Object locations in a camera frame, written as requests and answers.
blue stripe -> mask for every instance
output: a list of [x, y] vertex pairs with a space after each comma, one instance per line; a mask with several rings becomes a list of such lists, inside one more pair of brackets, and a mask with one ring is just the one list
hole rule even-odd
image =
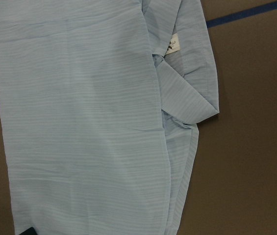
[[275, 9], [277, 9], [277, 1], [265, 4], [265, 5], [262, 5], [262, 6], [254, 7], [254, 8], [251, 8], [251, 9], [247, 9], [247, 10], [244, 10], [244, 11], [240, 11], [240, 12], [237, 12], [237, 13], [233, 13], [233, 14], [223, 16], [223, 17], [220, 17], [220, 18], [216, 18], [216, 19], [213, 19], [213, 20], [209, 20], [206, 23], [207, 23], [207, 27], [211, 28], [211, 27], [214, 27], [214, 26], [217, 26], [217, 25], [225, 24], [225, 23], [228, 23], [228, 22], [231, 22], [231, 21], [236, 21], [236, 20], [243, 19], [243, 18], [246, 18], [246, 17], [249, 17], [249, 16], [254, 16], [254, 15], [261, 14], [261, 13], [264, 13], [264, 12], [267, 12], [267, 11], [272, 11], [272, 10], [275, 10]]

striped fabric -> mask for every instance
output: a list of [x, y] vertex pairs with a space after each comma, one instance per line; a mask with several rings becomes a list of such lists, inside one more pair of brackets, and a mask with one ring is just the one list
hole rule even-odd
[[16, 235], [175, 235], [216, 113], [199, 0], [0, 0]]

fabric fold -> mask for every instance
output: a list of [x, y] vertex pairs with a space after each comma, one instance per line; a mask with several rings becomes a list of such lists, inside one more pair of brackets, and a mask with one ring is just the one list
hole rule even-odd
[[165, 61], [156, 70], [163, 111], [186, 124], [201, 122], [219, 112]]

garment tag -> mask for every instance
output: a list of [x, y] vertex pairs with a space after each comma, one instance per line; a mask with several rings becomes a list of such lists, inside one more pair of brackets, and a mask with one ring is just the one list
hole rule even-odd
[[179, 41], [178, 41], [177, 33], [175, 33], [172, 35], [166, 55], [172, 52], [176, 52], [178, 50], [180, 50]]

light blue fabric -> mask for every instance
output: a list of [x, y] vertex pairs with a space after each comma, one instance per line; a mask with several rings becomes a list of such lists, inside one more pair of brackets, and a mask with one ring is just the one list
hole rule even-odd
[[0, 0], [15, 234], [175, 235], [216, 113], [199, 0]]

